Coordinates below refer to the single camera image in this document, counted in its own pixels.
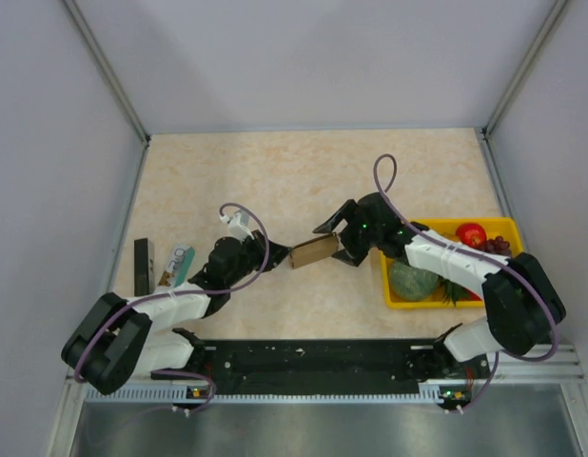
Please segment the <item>brown cardboard box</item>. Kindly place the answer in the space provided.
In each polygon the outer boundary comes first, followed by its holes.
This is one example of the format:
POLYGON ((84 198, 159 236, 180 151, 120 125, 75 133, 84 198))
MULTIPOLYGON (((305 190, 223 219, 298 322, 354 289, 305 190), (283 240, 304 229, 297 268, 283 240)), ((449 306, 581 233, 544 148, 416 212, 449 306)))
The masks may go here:
POLYGON ((302 268, 331 257, 338 249, 338 235, 332 232, 295 246, 289 253, 289 263, 293 269, 302 268))

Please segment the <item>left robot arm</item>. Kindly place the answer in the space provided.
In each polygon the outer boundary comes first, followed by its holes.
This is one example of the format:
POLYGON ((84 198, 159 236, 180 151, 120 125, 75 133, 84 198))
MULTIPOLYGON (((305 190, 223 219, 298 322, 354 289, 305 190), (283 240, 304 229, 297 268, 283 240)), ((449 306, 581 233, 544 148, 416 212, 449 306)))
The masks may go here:
POLYGON ((133 300, 114 292, 102 295, 63 346, 61 359, 77 381, 104 395, 156 370, 195 377, 206 357, 178 326, 217 313, 242 280, 273 270, 290 251, 258 230, 243 240, 223 237, 202 269, 176 288, 133 300))

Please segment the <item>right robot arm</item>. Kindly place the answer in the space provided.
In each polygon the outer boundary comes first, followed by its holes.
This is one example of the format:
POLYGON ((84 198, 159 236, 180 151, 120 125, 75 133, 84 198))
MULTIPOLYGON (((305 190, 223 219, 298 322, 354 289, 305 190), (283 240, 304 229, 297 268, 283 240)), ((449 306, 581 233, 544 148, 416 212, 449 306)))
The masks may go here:
POLYGON ((377 248, 388 258, 402 257, 410 267, 435 273, 482 299, 484 317, 448 331, 434 352, 440 374, 456 376, 469 360, 489 352, 504 351, 529 361, 529 351, 546 340, 552 346, 545 359, 558 349, 558 325, 566 310, 533 255, 500 256, 451 241, 405 219, 379 192, 347 200, 314 231, 327 234, 338 224, 344 228, 336 259, 356 267, 377 248))

